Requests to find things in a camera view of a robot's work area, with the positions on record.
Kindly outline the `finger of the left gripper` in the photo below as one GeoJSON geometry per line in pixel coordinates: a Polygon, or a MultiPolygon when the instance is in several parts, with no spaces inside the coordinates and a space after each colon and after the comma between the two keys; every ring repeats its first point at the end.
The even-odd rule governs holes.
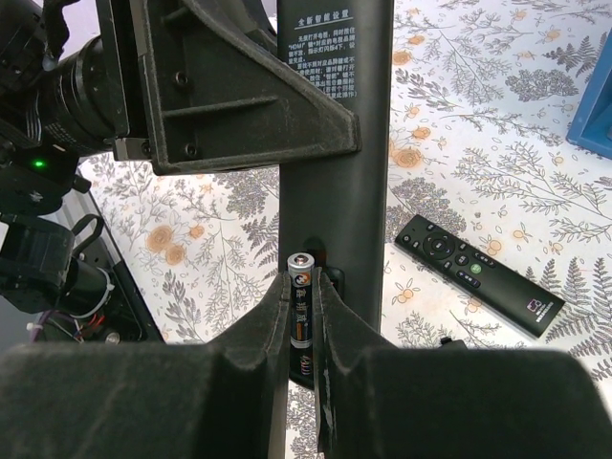
{"type": "Polygon", "coordinates": [[[277,57],[258,1],[138,6],[151,165],[224,172],[359,150],[355,114],[277,57]]]}

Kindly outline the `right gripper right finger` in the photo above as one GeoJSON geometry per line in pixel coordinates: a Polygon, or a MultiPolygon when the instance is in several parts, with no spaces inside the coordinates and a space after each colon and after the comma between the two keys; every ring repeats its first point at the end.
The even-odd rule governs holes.
{"type": "Polygon", "coordinates": [[[317,446],[327,458],[607,458],[582,365],[549,350],[399,348],[313,275],[317,446]]]}

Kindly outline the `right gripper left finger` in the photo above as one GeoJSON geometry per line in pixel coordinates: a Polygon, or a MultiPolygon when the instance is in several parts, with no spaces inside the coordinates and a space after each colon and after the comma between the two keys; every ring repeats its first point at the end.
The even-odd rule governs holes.
{"type": "Polygon", "coordinates": [[[281,458],[289,276],[205,344],[20,345],[1,359],[5,458],[281,458]]]}

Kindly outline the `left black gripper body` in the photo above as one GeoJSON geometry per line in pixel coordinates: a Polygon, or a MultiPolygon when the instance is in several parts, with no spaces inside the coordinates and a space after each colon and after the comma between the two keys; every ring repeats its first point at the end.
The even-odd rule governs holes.
{"type": "Polygon", "coordinates": [[[130,3],[100,0],[96,6],[114,130],[114,157],[117,161],[148,161],[151,150],[130,3]]]}

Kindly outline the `dark AAA battery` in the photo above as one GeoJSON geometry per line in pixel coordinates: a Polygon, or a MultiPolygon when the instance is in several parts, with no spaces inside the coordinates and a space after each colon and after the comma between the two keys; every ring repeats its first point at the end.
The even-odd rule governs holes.
{"type": "Polygon", "coordinates": [[[306,252],[288,257],[287,271],[291,278],[290,344],[295,352],[294,369],[300,377],[313,373],[312,276],[315,259],[306,252]]]}

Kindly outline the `large black remote control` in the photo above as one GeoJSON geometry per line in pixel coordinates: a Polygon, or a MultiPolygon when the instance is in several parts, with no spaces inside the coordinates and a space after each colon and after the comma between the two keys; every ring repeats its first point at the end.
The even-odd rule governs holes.
{"type": "Polygon", "coordinates": [[[394,4],[280,1],[278,56],[355,114],[361,150],[279,168],[279,267],[308,251],[342,300],[381,326],[394,4]]]}

